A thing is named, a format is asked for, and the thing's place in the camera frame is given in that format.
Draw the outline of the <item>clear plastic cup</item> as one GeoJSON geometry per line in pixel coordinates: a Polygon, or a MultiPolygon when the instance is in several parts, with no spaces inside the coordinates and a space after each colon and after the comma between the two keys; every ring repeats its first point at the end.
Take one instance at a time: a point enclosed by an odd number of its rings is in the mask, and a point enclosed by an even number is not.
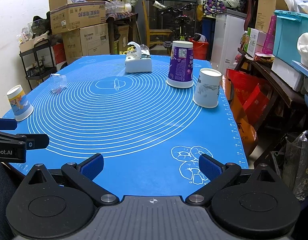
{"type": "Polygon", "coordinates": [[[51,74],[52,93],[59,94],[67,87],[67,77],[61,74],[51,74]]]}

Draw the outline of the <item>lower cardboard box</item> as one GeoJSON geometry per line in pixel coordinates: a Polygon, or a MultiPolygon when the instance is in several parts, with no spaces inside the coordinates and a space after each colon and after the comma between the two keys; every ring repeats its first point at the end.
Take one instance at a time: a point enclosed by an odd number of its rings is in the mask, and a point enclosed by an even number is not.
{"type": "Polygon", "coordinates": [[[108,25],[98,24],[62,34],[68,64],[83,56],[110,54],[108,25]]]}

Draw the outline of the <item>upper open cardboard box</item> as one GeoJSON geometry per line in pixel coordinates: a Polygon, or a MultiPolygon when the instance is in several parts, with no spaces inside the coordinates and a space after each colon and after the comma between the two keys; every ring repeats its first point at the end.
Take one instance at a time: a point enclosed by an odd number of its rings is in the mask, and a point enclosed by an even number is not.
{"type": "Polygon", "coordinates": [[[49,0],[49,9],[54,35],[106,22],[104,1],[68,3],[68,0],[49,0]]]}

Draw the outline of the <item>white tissue box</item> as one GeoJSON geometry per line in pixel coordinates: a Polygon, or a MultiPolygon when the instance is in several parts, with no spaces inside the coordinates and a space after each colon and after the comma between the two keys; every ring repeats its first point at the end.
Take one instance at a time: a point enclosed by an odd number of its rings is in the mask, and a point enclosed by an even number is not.
{"type": "Polygon", "coordinates": [[[126,73],[150,73],[152,71],[152,60],[148,46],[129,42],[125,58],[126,73]]]}

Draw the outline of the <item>yellow blue cartoon paper cup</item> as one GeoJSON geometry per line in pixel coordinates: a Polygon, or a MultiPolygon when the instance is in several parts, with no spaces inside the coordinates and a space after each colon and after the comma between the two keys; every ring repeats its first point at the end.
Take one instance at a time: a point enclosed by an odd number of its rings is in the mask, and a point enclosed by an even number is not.
{"type": "Polygon", "coordinates": [[[12,87],[6,94],[17,122],[28,118],[34,111],[21,85],[12,87]]]}

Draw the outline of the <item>tall purple paper cup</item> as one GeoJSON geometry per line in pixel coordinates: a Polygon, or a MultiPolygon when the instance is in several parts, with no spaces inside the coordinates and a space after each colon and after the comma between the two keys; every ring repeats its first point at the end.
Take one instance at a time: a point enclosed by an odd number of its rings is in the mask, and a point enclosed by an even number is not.
{"type": "Polygon", "coordinates": [[[193,86],[193,43],[173,41],[166,83],[174,88],[193,86]]]}

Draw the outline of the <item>red plastic bucket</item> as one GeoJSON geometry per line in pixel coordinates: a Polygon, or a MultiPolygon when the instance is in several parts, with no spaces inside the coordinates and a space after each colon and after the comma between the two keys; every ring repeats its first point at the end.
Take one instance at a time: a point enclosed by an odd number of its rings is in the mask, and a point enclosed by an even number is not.
{"type": "Polygon", "coordinates": [[[208,42],[200,42],[195,41],[192,38],[189,39],[190,42],[193,43],[193,57],[197,60],[206,60],[207,59],[207,52],[209,49],[208,42]]]}

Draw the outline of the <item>green white product box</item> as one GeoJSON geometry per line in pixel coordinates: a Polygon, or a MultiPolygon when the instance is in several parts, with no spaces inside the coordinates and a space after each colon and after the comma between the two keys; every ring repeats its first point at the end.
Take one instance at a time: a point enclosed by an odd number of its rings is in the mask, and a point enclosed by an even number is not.
{"type": "Polygon", "coordinates": [[[267,34],[253,28],[248,28],[247,34],[248,34],[248,45],[245,51],[249,56],[254,57],[256,53],[262,52],[267,34]]]}

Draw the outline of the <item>dark wooden side table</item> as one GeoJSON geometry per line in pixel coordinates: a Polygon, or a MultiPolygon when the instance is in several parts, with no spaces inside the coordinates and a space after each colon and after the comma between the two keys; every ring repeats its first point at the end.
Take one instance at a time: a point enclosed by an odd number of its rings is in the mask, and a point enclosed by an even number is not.
{"type": "Polygon", "coordinates": [[[285,113],[300,119],[308,116],[308,107],[303,95],[292,90],[268,66],[247,58],[248,54],[243,49],[238,47],[237,51],[241,54],[241,58],[235,70],[265,79],[272,87],[273,95],[276,95],[274,103],[279,102],[286,109],[285,113]]]}

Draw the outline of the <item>blue silicone baking mat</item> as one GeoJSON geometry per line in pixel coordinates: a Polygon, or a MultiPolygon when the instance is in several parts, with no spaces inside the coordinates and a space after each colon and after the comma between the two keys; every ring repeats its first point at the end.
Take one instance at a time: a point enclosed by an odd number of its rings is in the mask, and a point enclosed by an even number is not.
{"type": "Polygon", "coordinates": [[[34,111],[16,131],[47,134],[50,143],[14,168],[27,174],[36,163],[60,168],[99,153],[104,169],[94,181],[118,197],[187,197],[208,183],[201,154],[247,168],[224,93],[213,109],[196,105],[194,88],[166,83],[169,63],[153,56],[150,73],[127,74],[123,55],[83,57],[61,70],[61,93],[44,81],[27,95],[34,111]]]}

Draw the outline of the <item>black exercise bike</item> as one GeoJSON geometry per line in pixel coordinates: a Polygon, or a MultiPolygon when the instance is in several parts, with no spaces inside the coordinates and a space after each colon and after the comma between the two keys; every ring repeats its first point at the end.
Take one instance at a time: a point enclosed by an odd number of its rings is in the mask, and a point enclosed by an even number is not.
{"type": "Polygon", "coordinates": [[[157,8],[160,15],[169,15],[171,16],[171,37],[163,42],[163,46],[166,49],[172,48],[173,41],[189,41],[190,37],[190,28],[194,24],[194,28],[196,28],[196,12],[198,3],[190,2],[182,5],[181,7],[177,7],[176,5],[165,6],[158,1],[154,0],[152,2],[152,6],[157,8]]]}

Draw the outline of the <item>wooden chair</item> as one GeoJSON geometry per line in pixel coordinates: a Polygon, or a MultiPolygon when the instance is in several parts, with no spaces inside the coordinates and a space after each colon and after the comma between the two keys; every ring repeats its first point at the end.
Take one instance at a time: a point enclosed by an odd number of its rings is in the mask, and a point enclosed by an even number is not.
{"type": "Polygon", "coordinates": [[[173,34],[170,29],[151,29],[149,25],[149,18],[147,16],[147,9],[145,0],[142,0],[143,12],[144,12],[144,20],[145,20],[145,30],[146,30],[146,45],[148,48],[155,47],[157,45],[162,46],[164,44],[164,40],[160,40],[159,38],[170,38],[173,34]]]}

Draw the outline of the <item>black metal shelf rack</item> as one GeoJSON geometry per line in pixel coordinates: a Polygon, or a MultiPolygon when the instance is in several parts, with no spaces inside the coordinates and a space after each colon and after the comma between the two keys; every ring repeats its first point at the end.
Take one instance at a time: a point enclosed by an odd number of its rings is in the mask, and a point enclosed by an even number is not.
{"type": "Polygon", "coordinates": [[[56,74],[56,64],[52,54],[52,46],[49,39],[41,38],[36,42],[32,48],[25,48],[25,51],[19,51],[19,57],[21,58],[23,69],[25,72],[25,78],[28,82],[30,90],[33,90],[31,81],[43,82],[44,79],[51,74],[56,74]],[[38,57],[38,52],[43,49],[49,49],[49,56],[52,66],[46,66],[44,59],[38,57]],[[24,57],[32,55],[34,57],[34,63],[31,66],[26,67],[24,57]]]}

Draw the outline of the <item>red gift bag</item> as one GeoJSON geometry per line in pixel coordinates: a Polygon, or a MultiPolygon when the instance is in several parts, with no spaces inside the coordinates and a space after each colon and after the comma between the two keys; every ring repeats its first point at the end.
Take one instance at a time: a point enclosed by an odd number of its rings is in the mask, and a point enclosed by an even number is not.
{"type": "Polygon", "coordinates": [[[267,80],[227,69],[221,86],[229,102],[247,156],[257,145],[256,124],[269,104],[271,87],[267,80]]]}

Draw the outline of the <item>white cabinet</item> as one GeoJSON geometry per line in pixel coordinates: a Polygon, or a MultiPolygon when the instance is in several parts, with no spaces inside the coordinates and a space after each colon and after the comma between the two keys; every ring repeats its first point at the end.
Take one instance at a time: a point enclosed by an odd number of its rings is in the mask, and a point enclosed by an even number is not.
{"type": "Polygon", "coordinates": [[[228,68],[235,68],[235,57],[244,34],[246,16],[246,14],[229,9],[216,16],[210,63],[213,69],[223,75],[228,68]]]}

